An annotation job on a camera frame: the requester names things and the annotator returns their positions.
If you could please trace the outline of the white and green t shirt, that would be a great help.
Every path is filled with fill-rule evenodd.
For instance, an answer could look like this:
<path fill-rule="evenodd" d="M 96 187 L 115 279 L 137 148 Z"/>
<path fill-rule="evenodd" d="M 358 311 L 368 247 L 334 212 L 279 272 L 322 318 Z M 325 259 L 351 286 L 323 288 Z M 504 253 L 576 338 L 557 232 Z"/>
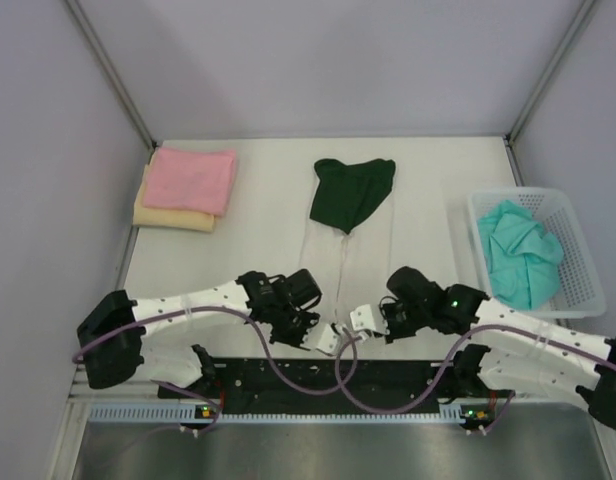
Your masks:
<path fill-rule="evenodd" d="M 299 266 L 322 291 L 315 311 L 346 322 L 356 307 L 382 295 L 388 276 L 394 218 L 396 162 L 345 164 L 320 159 L 308 209 Z"/>

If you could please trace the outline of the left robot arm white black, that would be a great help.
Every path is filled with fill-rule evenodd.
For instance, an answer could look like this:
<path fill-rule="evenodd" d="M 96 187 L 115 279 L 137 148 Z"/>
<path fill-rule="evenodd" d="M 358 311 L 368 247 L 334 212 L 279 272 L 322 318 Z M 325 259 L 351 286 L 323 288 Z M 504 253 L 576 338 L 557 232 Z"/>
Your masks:
<path fill-rule="evenodd" d="M 93 390 L 143 377 L 204 396 L 215 374 L 206 363 L 201 336 L 211 328 L 246 324 L 265 346 L 307 347 L 319 321 L 322 292 L 307 269 L 290 276 L 249 271 L 216 287 L 158 298 L 132 299 L 124 290 L 104 296 L 77 328 L 74 356 Z"/>

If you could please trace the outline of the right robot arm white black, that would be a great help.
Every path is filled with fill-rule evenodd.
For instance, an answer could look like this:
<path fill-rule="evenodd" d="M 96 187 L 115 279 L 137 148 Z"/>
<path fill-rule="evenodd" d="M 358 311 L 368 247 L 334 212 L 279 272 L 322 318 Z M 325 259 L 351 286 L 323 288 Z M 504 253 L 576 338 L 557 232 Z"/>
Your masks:
<path fill-rule="evenodd" d="M 544 396 L 616 431 L 616 335 L 584 334 L 515 310 L 463 284 L 447 288 L 401 267 L 381 307 L 388 342 L 423 328 L 459 340 L 442 364 L 451 396 L 492 391 Z"/>

